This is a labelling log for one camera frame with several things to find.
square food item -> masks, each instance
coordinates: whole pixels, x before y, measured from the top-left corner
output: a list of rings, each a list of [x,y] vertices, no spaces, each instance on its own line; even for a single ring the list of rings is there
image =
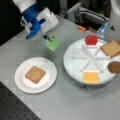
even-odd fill
[[[36,66],[33,66],[30,69],[30,71],[26,73],[25,77],[37,84],[44,75],[45,75],[45,71],[43,71],[40,68],[37,68]]]
[[[101,47],[102,51],[111,58],[120,53],[120,45],[117,40],[112,40]]]
[[[98,73],[97,72],[84,72],[83,80],[84,80],[84,83],[98,84],[99,83]]]

cable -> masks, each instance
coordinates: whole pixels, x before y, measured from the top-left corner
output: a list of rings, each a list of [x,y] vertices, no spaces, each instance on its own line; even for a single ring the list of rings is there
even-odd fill
[[[85,11],[85,10],[81,10],[80,12],[87,12],[87,13],[91,13],[91,14],[94,14],[94,15],[96,15],[96,16],[98,16],[98,17],[100,17],[100,18],[102,18],[102,19],[104,19],[104,21],[106,21],[106,22],[109,22],[109,20],[107,20],[105,17],[103,17],[103,16],[101,16],[101,15],[98,15],[98,14],[96,14],[96,13],[94,13],[94,12],[91,12],[91,11]]]

food item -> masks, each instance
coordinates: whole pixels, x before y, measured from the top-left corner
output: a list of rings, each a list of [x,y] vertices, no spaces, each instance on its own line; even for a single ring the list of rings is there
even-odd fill
[[[96,45],[98,42],[98,38],[95,36],[95,35],[88,35],[86,38],[85,38],[85,43],[87,45]]]
[[[83,27],[83,26],[80,26],[80,25],[78,26],[78,29],[81,30],[81,31],[86,31],[86,28]]]
[[[120,62],[114,61],[114,62],[109,63],[108,70],[111,73],[115,73],[115,74],[120,73]]]
[[[99,83],[98,73],[97,72],[84,72],[83,80],[84,80],[84,83],[98,84]]]
[[[33,66],[30,71],[26,73],[25,77],[37,84],[44,75],[45,71],[37,68],[36,66]]]
[[[120,45],[116,40],[112,40],[101,47],[102,51],[111,58],[120,53]]]

blue robot part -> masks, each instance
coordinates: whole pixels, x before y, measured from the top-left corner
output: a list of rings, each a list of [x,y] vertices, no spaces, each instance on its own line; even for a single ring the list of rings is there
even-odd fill
[[[30,6],[27,8],[24,12],[22,12],[22,16],[24,16],[25,20],[32,24],[32,27],[30,28],[30,33],[26,37],[26,39],[29,39],[36,35],[41,30],[41,24],[37,20],[37,16],[39,14],[39,5],[38,3]]]

white plate rim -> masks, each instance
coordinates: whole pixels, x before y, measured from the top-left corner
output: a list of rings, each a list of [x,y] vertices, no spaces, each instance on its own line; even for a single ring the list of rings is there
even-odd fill
[[[44,88],[29,88],[29,87],[26,86],[26,88],[28,88],[28,90],[27,90],[27,89],[25,90],[25,89],[21,88],[21,86],[20,86],[20,85],[18,84],[18,82],[17,82],[17,79],[16,79],[16,77],[17,77],[17,72],[19,72],[19,69],[20,69],[21,66],[23,66],[26,62],[28,62],[28,61],[30,61],[30,60],[33,60],[33,59],[45,59],[45,60],[47,60],[49,63],[52,64],[52,67],[53,67],[53,69],[54,69],[54,76],[52,76],[52,77],[53,77],[53,80],[52,80],[52,81],[49,81],[48,84],[47,84]],[[41,92],[47,90],[48,88],[50,88],[50,87],[54,84],[54,82],[56,81],[56,78],[57,78],[57,68],[56,68],[55,64],[54,64],[52,61],[50,61],[49,59],[44,58],[44,57],[34,57],[34,58],[30,58],[30,59],[24,61],[23,63],[21,63],[21,64],[18,66],[18,68],[17,68],[17,70],[16,70],[16,72],[15,72],[15,75],[14,75],[15,84],[17,85],[17,87],[18,87],[21,91],[23,91],[23,92],[25,92],[25,93],[41,93]]]
[[[65,65],[65,57],[66,57],[65,55],[66,55],[66,53],[68,52],[68,50],[69,50],[74,44],[76,44],[76,43],[78,43],[78,42],[82,42],[82,41],[85,41],[85,38],[73,42],[73,43],[66,49],[66,51],[65,51],[65,53],[64,53],[63,65],[64,65],[64,68],[65,68],[65,70],[67,71],[68,75],[69,75],[70,77],[72,77],[74,80],[76,80],[77,82],[80,82],[80,83],[82,83],[82,84],[87,84],[87,85],[101,85],[101,84],[105,84],[105,83],[111,81],[111,80],[116,76],[116,74],[112,74],[112,73],[111,73],[111,74],[112,74],[112,77],[111,77],[110,79],[108,78],[108,79],[106,79],[104,82],[103,82],[103,81],[102,81],[102,82],[99,82],[99,84],[90,84],[90,83],[84,83],[82,80],[78,79],[78,78],[75,77],[73,74],[70,74],[70,73],[69,73],[69,71],[67,70],[67,67],[66,67],[66,65]],[[107,43],[106,41],[101,40],[101,39],[98,39],[98,42],[101,42],[101,43],[103,43],[103,44]]]

